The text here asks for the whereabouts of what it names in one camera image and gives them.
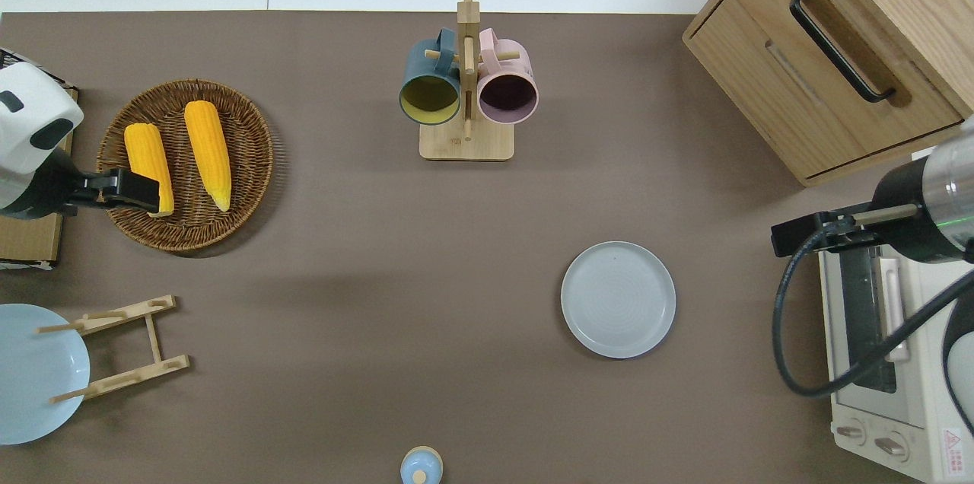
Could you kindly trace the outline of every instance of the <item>warning label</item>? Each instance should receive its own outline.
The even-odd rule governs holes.
[[[964,470],[964,443],[960,441],[961,432],[959,428],[943,429],[944,440],[944,473],[947,476],[963,476]]]

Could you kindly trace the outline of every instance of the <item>toaster oven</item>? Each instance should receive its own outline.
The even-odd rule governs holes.
[[[829,377],[876,345],[965,262],[917,263],[888,245],[819,253]],[[953,304],[883,363],[832,394],[832,433],[843,449],[923,482],[974,482],[974,438],[944,380],[944,329]]]

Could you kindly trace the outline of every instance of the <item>oven door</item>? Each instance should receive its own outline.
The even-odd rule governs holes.
[[[826,326],[830,327],[829,374],[842,375],[852,362],[879,344],[911,307],[911,288],[901,283],[900,256],[890,246],[823,253]],[[925,427],[919,383],[916,335],[898,346],[883,363],[836,393],[836,402],[864,412]]]

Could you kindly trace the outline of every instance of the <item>wooden mug rack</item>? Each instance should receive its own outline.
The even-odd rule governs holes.
[[[68,322],[67,324],[43,326],[38,328],[38,334],[59,332],[63,330],[77,330],[79,334],[86,336],[88,334],[100,332],[106,328],[118,326],[119,324],[125,324],[126,322],[133,321],[138,318],[144,318],[145,325],[147,328],[149,328],[149,348],[152,349],[152,357],[155,360],[154,363],[136,368],[135,370],[129,370],[128,372],[118,373],[114,376],[105,377],[101,380],[91,381],[87,387],[79,388],[79,390],[73,390],[69,391],[68,393],[59,394],[58,396],[52,396],[49,398],[51,404],[68,400],[68,398],[74,398],[76,396],[83,396],[87,400],[91,397],[111,393],[113,390],[119,390],[120,388],[131,386],[131,384],[142,383],[142,381],[150,380],[153,377],[164,376],[170,372],[188,368],[188,355],[174,356],[173,358],[163,360],[163,356],[161,356],[159,349],[159,337],[156,335],[156,324],[152,319],[153,314],[159,313],[159,311],[163,310],[170,310],[176,306],[177,302],[175,301],[175,298],[171,295],[167,295],[148,301],[140,301],[140,303],[120,307],[117,308],[117,310],[107,310],[102,311],[102,313],[85,314],[83,317],[72,322]]]
[[[420,126],[420,155],[429,161],[507,161],[514,157],[514,124],[487,120],[477,109],[480,57],[480,3],[457,3],[457,56],[460,64],[459,116],[438,126]],[[427,51],[427,57],[438,52]],[[501,60],[517,53],[498,56]]]

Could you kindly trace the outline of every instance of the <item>yellow corn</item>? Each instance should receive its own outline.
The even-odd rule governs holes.
[[[230,155],[216,107],[197,100],[186,103],[183,116],[202,186],[216,206],[226,212],[230,209]]]
[[[173,182],[166,164],[163,138],[155,124],[135,123],[125,127],[125,151],[129,154],[132,172],[159,182],[159,212],[153,218],[173,213]]]

